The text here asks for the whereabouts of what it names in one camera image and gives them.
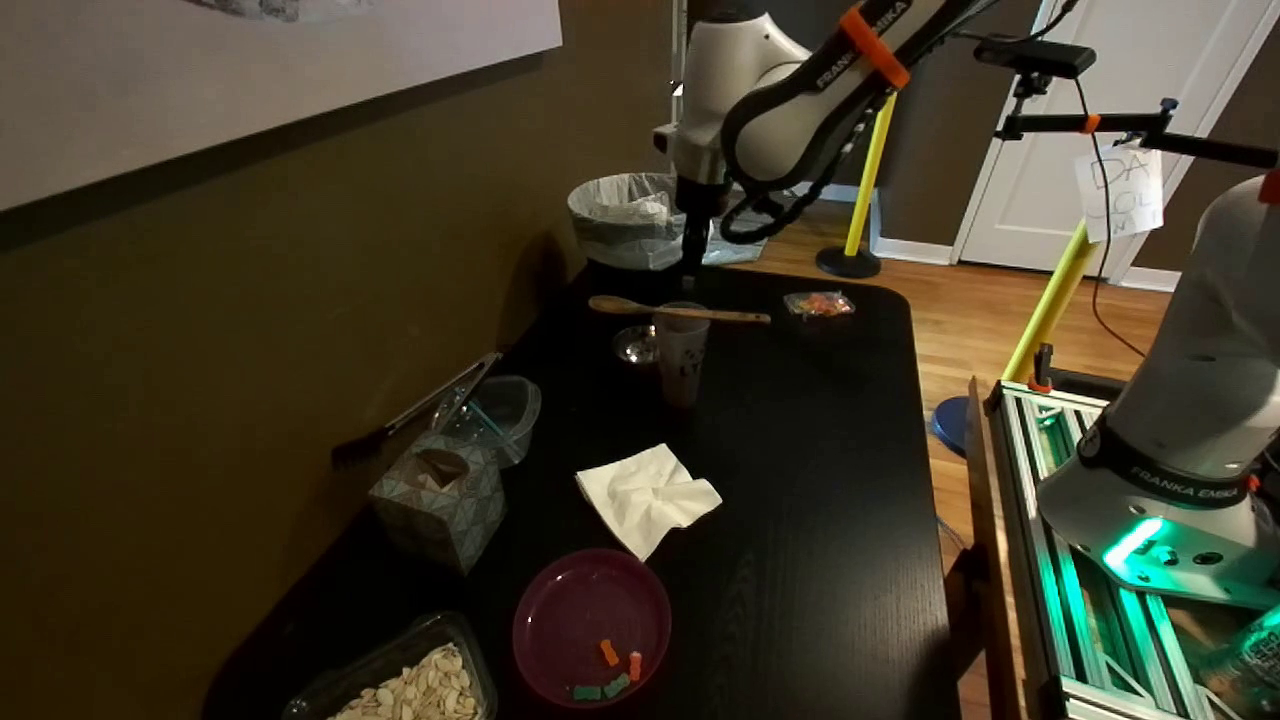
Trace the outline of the wooden spoon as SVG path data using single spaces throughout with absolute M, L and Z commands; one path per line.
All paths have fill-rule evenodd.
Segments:
M 682 316 L 682 318 L 700 319 L 708 322 L 728 322 L 728 323 L 760 324 L 760 325 L 769 325 L 772 323 L 772 318 L 763 313 L 716 311 L 699 307 L 676 307 L 675 305 L 649 306 L 645 304 L 639 304 L 632 300 L 612 295 L 591 296 L 588 300 L 588 306 L 593 311 L 612 314 L 612 315 L 655 314 L 662 316 Z

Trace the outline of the translucent plastic cup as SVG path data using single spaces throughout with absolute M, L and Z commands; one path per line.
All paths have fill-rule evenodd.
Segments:
M 704 306 L 667 304 L 659 306 L 653 322 L 663 398 L 672 407 L 690 409 L 698 400 L 710 320 L 666 313 L 675 309 L 704 310 Z

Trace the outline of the trash bin with liner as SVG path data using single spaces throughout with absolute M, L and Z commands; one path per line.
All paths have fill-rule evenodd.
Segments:
M 685 215 L 675 206 L 676 177 L 636 172 L 590 179 L 567 209 L 582 254 L 607 266 L 662 272 L 682 258 Z

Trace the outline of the clear packet of candy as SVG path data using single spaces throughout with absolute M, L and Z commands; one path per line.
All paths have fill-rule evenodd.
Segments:
M 801 319 L 845 316 L 854 314 L 855 304 L 841 291 L 795 292 L 783 296 L 783 305 Z

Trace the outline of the yellow pole stand black base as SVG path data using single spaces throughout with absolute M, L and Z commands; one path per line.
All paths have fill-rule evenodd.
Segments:
M 897 95 L 891 94 L 877 111 L 867 155 L 863 164 L 858 193 L 852 204 L 847 237 L 840 247 L 822 249 L 815 255 L 815 265 L 828 275 L 845 279 L 868 279 L 881 273 L 882 261 L 873 252 L 881 237 L 881 201 L 877 188 L 878 174 L 892 124 Z

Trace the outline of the clear plastic container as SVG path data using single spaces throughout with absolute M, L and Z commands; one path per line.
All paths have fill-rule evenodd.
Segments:
M 541 410 L 541 391 L 520 375 L 495 375 L 463 387 L 445 398 L 436 433 L 462 445 L 486 450 L 500 469 L 522 462 L 531 445 L 532 428 Z

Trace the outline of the white door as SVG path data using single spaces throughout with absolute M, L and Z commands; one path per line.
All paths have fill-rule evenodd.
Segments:
M 1034 28 L 1094 50 L 1079 82 L 1055 81 L 1029 114 L 1153 113 L 1171 97 L 1175 135 L 1206 137 L 1265 40 L 1280 0 L 1041 0 Z M 993 141 L 957 233 L 954 258 L 1052 270 L 1082 218 L 1076 170 L 1092 154 L 1084 135 L 1033 133 Z

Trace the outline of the metal tongs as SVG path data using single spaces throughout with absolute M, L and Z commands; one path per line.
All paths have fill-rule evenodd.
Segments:
M 330 468 L 335 471 L 344 470 L 374 460 L 390 438 L 421 419 L 428 420 L 428 430 L 445 429 L 471 402 L 477 387 L 503 356 L 503 352 L 485 354 L 389 421 L 358 438 L 338 445 L 330 451 Z

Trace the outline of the yellow pole stand blue base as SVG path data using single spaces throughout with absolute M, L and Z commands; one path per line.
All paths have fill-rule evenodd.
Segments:
M 1000 375 L 1001 380 L 1021 382 L 1036 377 L 1036 352 L 1041 350 L 1041 345 L 1050 342 L 1051 334 L 1085 274 L 1093 252 L 1094 245 L 1089 241 L 1087 222 L 1082 220 L 1016 342 L 1011 357 Z M 931 416 L 931 429 L 934 437 L 960 457 L 966 456 L 966 418 L 970 405 L 966 396 L 951 397 L 941 402 Z

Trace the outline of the patterned tissue box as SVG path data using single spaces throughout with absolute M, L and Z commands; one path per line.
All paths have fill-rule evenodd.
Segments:
M 467 575 L 506 515 L 495 452 L 421 434 L 369 491 L 392 543 Z

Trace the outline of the white paper note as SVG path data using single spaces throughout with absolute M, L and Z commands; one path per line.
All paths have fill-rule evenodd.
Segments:
M 1082 215 L 1091 243 L 1164 225 L 1164 154 L 1134 145 L 1101 149 L 1074 161 Z

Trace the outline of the purple plastic plate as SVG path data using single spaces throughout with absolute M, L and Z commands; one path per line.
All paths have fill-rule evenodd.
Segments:
M 672 637 L 673 614 L 657 574 L 632 555 L 580 550 L 556 560 L 530 582 L 515 611 L 512 655 L 525 685 L 563 708 L 607 708 L 636 694 L 659 669 Z M 611 639 L 620 656 L 608 667 L 598 643 Z M 641 680 L 620 696 L 580 703 L 575 685 L 600 685 L 643 655 Z

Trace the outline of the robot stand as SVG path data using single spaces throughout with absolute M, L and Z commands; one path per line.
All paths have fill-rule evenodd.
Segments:
M 1101 398 L 998 382 L 973 447 L 1004 518 L 1036 720 L 1280 720 L 1280 498 L 1197 512 L 1065 466 Z

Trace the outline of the clear tray container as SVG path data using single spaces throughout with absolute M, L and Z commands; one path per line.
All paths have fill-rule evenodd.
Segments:
M 488 671 L 470 624 L 457 612 L 420 618 L 408 630 L 347 666 L 326 671 L 296 696 L 282 720 L 328 720 L 362 689 L 380 684 L 413 666 L 438 646 L 456 643 L 479 684 L 483 714 L 479 720 L 497 720 L 497 688 Z

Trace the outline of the heap of pale seeds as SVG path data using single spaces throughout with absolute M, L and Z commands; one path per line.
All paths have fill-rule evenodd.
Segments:
M 362 689 L 328 720 L 479 720 L 481 714 L 479 684 L 451 642 Z

